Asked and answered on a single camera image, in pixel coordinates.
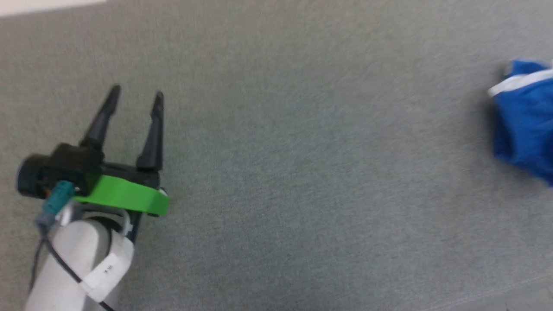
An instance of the white strap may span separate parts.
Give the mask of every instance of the white strap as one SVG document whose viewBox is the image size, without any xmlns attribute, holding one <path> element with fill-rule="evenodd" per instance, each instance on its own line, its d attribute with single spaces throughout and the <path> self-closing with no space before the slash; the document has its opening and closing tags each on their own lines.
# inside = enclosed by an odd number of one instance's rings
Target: white strap
<svg viewBox="0 0 553 311">
<path fill-rule="evenodd" d="M 109 254 L 79 285 L 94 301 L 102 302 L 129 270 L 134 255 L 134 244 L 112 230 Z"/>
</svg>

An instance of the green bracket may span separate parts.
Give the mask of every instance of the green bracket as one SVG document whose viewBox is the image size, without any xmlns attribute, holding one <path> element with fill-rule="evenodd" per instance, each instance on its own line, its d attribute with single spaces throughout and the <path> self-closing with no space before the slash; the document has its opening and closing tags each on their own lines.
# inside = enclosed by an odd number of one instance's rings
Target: green bracket
<svg viewBox="0 0 553 311">
<path fill-rule="evenodd" d="M 169 198 L 156 189 L 113 176 L 102 175 L 88 196 L 75 196 L 82 203 L 165 215 Z"/>
</svg>

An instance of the cable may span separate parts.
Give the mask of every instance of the cable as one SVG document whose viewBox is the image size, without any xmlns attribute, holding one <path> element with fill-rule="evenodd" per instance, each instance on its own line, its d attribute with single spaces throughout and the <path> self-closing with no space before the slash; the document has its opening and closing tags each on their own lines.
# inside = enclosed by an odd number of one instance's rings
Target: cable
<svg viewBox="0 0 553 311">
<path fill-rule="evenodd" d="M 48 229 L 44 225 L 39 226 L 40 230 L 40 236 L 42 238 L 42 242 L 46 246 L 46 249 L 50 252 L 50 254 L 56 259 L 58 264 L 65 270 L 65 272 L 69 273 L 69 275 L 77 282 L 81 283 L 82 279 L 67 265 L 67 263 L 60 257 L 58 252 L 56 252 L 56 249 L 54 249 L 54 246 L 50 242 L 50 238 L 48 238 Z M 110 307 L 106 302 L 100 302 L 99 303 L 102 308 L 106 311 L 115 311 L 112 307 Z"/>
<path fill-rule="evenodd" d="M 42 250 L 42 245 L 44 245 L 44 240 L 40 239 L 38 247 L 35 251 L 35 256 L 33 259 L 33 267 L 31 268 L 31 281 L 29 282 L 29 293 L 33 290 L 34 282 L 36 281 L 36 270 L 38 269 L 38 259 L 40 257 L 40 251 Z"/>
</svg>

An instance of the carpet floor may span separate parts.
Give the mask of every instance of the carpet floor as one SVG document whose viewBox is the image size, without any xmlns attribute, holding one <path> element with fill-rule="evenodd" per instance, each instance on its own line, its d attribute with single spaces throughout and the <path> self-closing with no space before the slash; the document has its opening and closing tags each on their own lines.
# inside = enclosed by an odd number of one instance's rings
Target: carpet floor
<svg viewBox="0 0 553 311">
<path fill-rule="evenodd" d="M 134 163 L 165 93 L 169 214 L 120 310 L 446 310 L 548 278 L 553 191 L 491 155 L 486 91 L 552 56 L 548 0 L 113 0 L 0 20 L 0 309 L 40 203 L 14 176 L 109 87 Z"/>
</svg>

